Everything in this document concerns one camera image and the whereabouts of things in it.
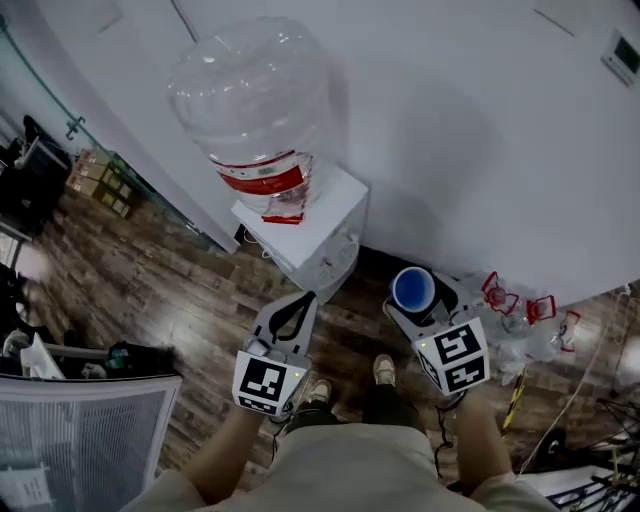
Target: black wire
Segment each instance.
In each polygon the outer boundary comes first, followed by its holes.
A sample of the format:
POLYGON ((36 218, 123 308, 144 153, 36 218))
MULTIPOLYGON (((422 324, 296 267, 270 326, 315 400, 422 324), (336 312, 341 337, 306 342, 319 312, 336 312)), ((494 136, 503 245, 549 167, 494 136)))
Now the black wire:
POLYGON ((438 455, 440 453, 440 450, 442 450, 443 448, 453 448, 454 446, 453 442, 447 439, 447 427, 444 424, 444 420, 446 419, 445 414, 448 413, 449 411, 454 410, 456 407, 458 407, 458 405, 460 405, 460 402, 462 402, 462 399, 466 395, 467 395, 467 392, 463 391, 462 393, 460 393, 458 397, 456 397, 454 402, 448 407, 443 408, 443 407, 436 406, 436 411, 438 411, 438 426, 440 427, 440 433, 442 434, 442 443, 440 443, 440 446, 436 448, 436 452, 433 454, 433 458, 436 464, 436 472, 438 473, 438 478, 440 479, 442 479, 442 473, 440 473, 440 461, 438 460, 438 455))
POLYGON ((271 421, 271 423, 273 423, 274 425, 281 425, 280 428, 278 429, 278 431, 273 434, 273 444, 271 447, 271 463, 273 463, 273 459, 275 459, 276 457, 276 452, 278 451, 278 436, 282 433, 282 431, 289 425, 289 423, 291 423, 294 418, 297 418, 298 416, 305 416, 307 414, 311 414, 314 412, 322 412, 321 409, 305 409, 303 411, 297 411, 295 414, 292 413, 293 409, 293 404, 291 402, 289 402, 286 406, 285 409, 283 409, 283 412, 289 412, 289 416, 286 417, 286 419, 284 420, 274 420, 272 417, 269 417, 269 421, 271 421))

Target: wooden floor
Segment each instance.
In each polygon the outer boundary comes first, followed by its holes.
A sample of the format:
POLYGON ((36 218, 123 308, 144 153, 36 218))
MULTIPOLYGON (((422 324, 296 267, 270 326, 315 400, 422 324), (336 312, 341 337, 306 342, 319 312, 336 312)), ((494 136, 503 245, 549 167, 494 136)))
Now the wooden floor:
MULTIPOLYGON (((229 409, 236 351, 247 339, 256 312, 296 291, 261 258, 257 246, 245 245, 234 255, 216 253, 153 204, 124 221, 73 192, 63 197, 54 222, 34 243, 49 260, 50 273, 46 282, 32 284, 29 293, 38 317, 57 340, 65 330, 75 329, 89 346, 108 347, 125 339, 174 349, 184 381, 160 457, 163 468, 180 467, 216 431, 229 409)), ((380 253, 362 252, 355 274, 319 311, 309 354, 312 378, 328 378, 339 394, 335 412, 357 421, 373 359, 389 353, 398 369, 397 387, 420 410, 436 447, 441 441, 434 410, 438 396, 400 331, 381 312, 389 282, 404 265, 380 253)), ((619 339, 625 301, 612 332, 619 339)), ((576 305, 583 314, 577 356, 530 368, 506 437, 516 466, 575 390, 613 302, 605 295, 576 305)), ((640 327, 634 324, 630 332, 638 334, 640 327)), ((616 429, 596 399, 608 395, 620 351, 608 337, 592 376, 560 421, 571 445, 616 429)), ((503 387, 499 380, 485 386, 499 422, 511 391, 511 385, 503 387)), ((269 467, 274 431, 265 422, 243 489, 256 485, 269 467)), ((455 450, 443 451, 441 460, 445 479, 455 479, 455 450)))

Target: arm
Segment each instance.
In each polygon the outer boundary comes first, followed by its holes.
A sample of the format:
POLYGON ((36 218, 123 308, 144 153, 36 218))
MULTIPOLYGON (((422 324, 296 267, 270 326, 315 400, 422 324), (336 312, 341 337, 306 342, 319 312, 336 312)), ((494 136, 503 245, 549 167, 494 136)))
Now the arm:
POLYGON ((492 512, 557 512, 533 488, 516 482, 493 409, 481 392, 470 391, 456 414, 462 491, 492 512))
POLYGON ((263 419, 262 414, 232 406, 220 430, 182 468, 208 505, 220 503, 235 490, 263 419))
POLYGON ((456 410, 458 469, 467 496, 489 478, 511 473, 509 452, 493 414, 478 388, 469 391, 456 410))

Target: cardboard box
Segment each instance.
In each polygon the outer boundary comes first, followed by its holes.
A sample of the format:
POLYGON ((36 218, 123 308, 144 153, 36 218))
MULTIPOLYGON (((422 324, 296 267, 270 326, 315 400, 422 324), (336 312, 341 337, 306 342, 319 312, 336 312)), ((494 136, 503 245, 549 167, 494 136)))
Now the cardboard box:
POLYGON ((117 153, 108 155, 99 148, 84 150, 80 153, 73 173, 103 183, 125 200, 134 199, 134 191, 122 179, 120 169, 128 165, 117 153))
POLYGON ((131 205, 100 181, 80 174, 71 174, 67 185, 81 194, 100 201, 122 218, 126 219, 131 212, 131 205))

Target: plastic water bottle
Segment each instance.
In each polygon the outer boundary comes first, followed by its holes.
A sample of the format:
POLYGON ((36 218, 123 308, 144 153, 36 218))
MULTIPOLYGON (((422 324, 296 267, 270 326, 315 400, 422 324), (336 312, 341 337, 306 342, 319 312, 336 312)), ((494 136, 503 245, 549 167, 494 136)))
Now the plastic water bottle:
POLYGON ((510 338, 528 336, 542 320, 555 318, 556 301, 553 295, 537 300, 520 298, 510 315, 500 318, 505 333, 510 338))
POLYGON ((287 18, 219 30, 174 66, 169 102, 212 170, 267 221, 298 223, 331 168, 325 56, 287 18))

